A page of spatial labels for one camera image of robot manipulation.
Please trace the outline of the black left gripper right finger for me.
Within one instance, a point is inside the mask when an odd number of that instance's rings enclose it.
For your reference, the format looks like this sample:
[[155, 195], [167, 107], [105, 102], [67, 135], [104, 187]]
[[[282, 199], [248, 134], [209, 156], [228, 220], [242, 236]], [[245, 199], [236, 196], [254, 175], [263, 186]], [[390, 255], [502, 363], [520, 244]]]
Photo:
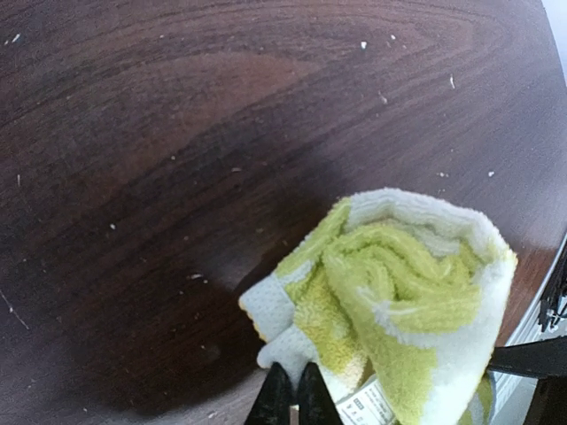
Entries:
[[297, 389], [299, 425], [342, 425], [322, 373], [314, 362], [306, 364]]

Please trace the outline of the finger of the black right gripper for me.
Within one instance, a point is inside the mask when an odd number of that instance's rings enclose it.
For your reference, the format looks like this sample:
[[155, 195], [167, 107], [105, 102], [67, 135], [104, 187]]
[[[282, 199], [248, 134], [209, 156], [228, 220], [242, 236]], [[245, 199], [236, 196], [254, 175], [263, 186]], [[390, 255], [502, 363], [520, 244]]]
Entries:
[[538, 380], [524, 424], [566, 423], [565, 336], [497, 347], [488, 369]]

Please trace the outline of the green patterned white towel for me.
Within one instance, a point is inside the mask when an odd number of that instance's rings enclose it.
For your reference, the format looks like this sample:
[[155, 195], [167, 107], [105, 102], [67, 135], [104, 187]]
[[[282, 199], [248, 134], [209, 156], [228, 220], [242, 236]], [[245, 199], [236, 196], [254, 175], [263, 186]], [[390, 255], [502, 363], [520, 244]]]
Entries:
[[361, 192], [239, 299], [261, 367], [314, 362], [347, 424], [487, 424], [517, 256], [481, 212]]

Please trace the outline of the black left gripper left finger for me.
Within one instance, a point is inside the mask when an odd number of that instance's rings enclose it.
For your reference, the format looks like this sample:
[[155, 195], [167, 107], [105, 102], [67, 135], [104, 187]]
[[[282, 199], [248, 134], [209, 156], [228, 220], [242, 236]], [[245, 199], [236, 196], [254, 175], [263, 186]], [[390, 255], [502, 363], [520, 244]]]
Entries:
[[273, 363], [244, 425], [289, 425], [293, 397], [288, 374], [278, 362]]

